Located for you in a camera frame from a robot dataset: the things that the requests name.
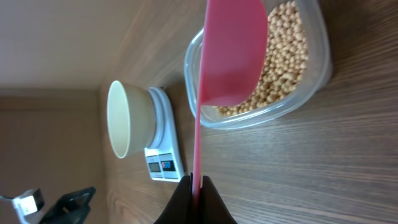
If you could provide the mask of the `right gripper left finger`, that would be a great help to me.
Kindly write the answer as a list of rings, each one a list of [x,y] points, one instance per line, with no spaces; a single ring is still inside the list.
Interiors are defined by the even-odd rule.
[[[181,178],[164,211],[154,224],[189,224],[192,222],[192,176]]]

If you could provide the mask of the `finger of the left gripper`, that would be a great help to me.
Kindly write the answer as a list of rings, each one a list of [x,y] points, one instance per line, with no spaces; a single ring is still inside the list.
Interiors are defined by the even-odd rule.
[[[95,193],[94,187],[88,187],[61,196],[39,224],[83,224],[91,210],[89,203]]]

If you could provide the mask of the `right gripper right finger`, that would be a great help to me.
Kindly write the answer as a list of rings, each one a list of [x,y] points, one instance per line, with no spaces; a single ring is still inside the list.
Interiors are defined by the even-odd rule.
[[[203,176],[198,221],[202,224],[237,224],[210,177]]]

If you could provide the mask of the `pink plastic scoop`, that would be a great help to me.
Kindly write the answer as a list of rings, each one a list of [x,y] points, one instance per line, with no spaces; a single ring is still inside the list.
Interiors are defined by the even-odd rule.
[[[194,203],[201,187],[201,107],[234,106],[248,99],[262,70],[267,35],[267,12],[261,0],[208,0],[195,119]]]

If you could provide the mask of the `white digital kitchen scale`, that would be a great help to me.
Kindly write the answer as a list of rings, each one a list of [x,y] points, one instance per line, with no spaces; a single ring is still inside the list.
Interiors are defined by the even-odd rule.
[[[155,135],[144,149],[147,168],[152,180],[180,182],[185,175],[178,148],[172,105],[165,91],[160,88],[148,89],[155,108]]]

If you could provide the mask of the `white bowl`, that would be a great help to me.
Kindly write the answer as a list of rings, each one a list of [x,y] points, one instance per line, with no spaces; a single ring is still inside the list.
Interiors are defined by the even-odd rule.
[[[109,140],[116,157],[144,150],[155,136],[154,102],[147,90],[115,80],[106,104]]]

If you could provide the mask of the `soybeans in container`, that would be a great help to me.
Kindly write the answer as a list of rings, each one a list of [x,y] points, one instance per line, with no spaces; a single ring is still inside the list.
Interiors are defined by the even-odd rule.
[[[251,96],[235,106],[217,106],[222,116],[263,108],[291,94],[308,67],[307,36],[296,1],[281,3],[268,15],[266,59]]]

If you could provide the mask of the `clear plastic container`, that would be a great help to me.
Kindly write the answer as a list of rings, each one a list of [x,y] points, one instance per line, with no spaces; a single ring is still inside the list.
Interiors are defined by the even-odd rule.
[[[213,129],[240,129],[265,123],[301,107],[329,82],[333,63],[328,32],[319,1],[299,0],[297,7],[307,36],[309,62],[308,68],[303,74],[303,80],[298,84],[296,90],[280,101],[232,117],[223,117],[214,107],[203,105],[200,114],[201,125]],[[184,62],[185,86],[194,117],[197,113],[202,42],[203,28],[191,40]]]

